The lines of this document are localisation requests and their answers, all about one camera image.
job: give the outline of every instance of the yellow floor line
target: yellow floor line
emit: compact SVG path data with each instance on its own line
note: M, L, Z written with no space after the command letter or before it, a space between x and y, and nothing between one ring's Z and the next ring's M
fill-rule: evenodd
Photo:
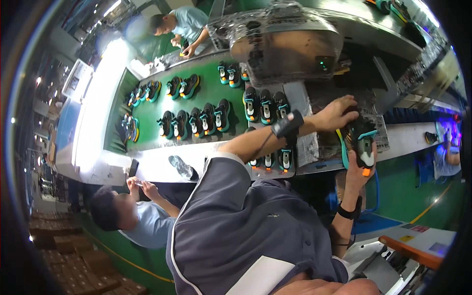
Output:
M123 261L128 262L129 264L133 265L134 267L136 267L136 268L138 268L138 269L140 269L140 270L142 270L142 271L144 271L144 272L147 272L148 274L153 275L153 276L155 276L155 277L158 278L158 279L161 279L161 280L166 281L166 282L169 282L169 283L174 283L174 280L171 280L171 279L168 279L168 278L163 278L163 277L161 277L161 276L158 276L158 275L156 275L156 274L154 274L154 273L148 271L147 269L144 269L144 268L142 268L141 266L132 263L132 262L129 261L128 259L121 257L121 256L118 255L115 251L111 250L110 248L108 248L107 246L105 246L102 242L100 242L99 239L97 239L96 237L94 237L94 236L93 236L90 232L88 232L85 228L83 228L83 230L84 230L86 233L88 233L92 238L94 238L100 245L102 245L102 246L105 247L108 251L110 251L110 253L115 254L117 257L119 257L119 258L122 259Z
M412 221L410 221L410 223L413 224L413 223L417 222L418 219L421 218L421 216L423 216L426 212L429 211L429 209L431 209L431 208L434 206L434 204L436 204L437 202L439 202L439 201L441 200L442 196L444 196L444 194L447 192L447 190L451 187L451 184L452 184L452 183L450 183L449 186L446 187L446 189L442 192L442 194L441 194L433 203L431 203L431 205L430 205L428 208L426 208L425 211L423 211L423 212L422 212L420 215L418 215L415 219L413 219Z

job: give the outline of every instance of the black wristband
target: black wristband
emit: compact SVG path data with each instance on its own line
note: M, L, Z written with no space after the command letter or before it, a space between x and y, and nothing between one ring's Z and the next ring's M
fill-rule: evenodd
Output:
M341 207L341 204L339 204L337 206L337 212L339 213L339 215L341 215L344 218L350 219L350 220L358 219L359 215L361 214L361 209L362 209L362 197L361 196L357 197L357 202L355 204L355 209L352 212L348 212L348 211L344 210Z

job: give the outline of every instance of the green conveyor belt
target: green conveyor belt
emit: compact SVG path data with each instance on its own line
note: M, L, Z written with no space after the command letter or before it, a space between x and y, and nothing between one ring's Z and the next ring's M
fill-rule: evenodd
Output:
M201 60L183 63L143 80L141 84L145 84L151 79L159 80L162 83L162 88L157 101L153 103L142 101L134 108L133 116L139 120L140 135L136 143L127 143L128 151L136 152L165 146L225 141L244 133L248 127L247 120L244 116L244 104L242 100L244 83L241 81L241 85L238 88L230 88L228 84L221 84L218 72L218 65L221 60L227 63L234 62L229 53L218 54L216 56L202 58ZM192 98L186 100L179 97L173 101L169 97L166 97L165 85L167 81L174 76L178 76L182 79L188 78L191 74L198 74L200 76L200 86L197 87ZM185 110L190 113L193 107L198 107L201 110L207 102L212 103L216 107L223 98L227 99L231 104L229 114L230 128L227 132L221 133L216 131L210 136L207 135L203 138L195 138L194 136L190 136L192 135L190 126L187 126L189 137L186 140L178 141L176 138L168 140L159 136L156 120L160 119L165 111L169 110L173 112L174 115L177 115L179 110Z

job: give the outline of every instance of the ceiling light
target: ceiling light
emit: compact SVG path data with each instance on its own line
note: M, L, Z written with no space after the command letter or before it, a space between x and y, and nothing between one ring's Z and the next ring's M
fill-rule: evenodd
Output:
M118 0L113 4L104 14L103 17L106 17L110 12L112 12L119 4L121 3L121 0Z

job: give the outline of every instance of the hair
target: hair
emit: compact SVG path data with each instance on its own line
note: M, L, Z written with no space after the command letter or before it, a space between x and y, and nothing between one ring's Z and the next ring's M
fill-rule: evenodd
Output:
M157 28L159 28L164 23L164 14L156 14L149 19L148 30L151 34L155 34Z
M118 212L113 205L115 194L111 186L102 186L90 200L90 214L93 221L103 230L119 230Z

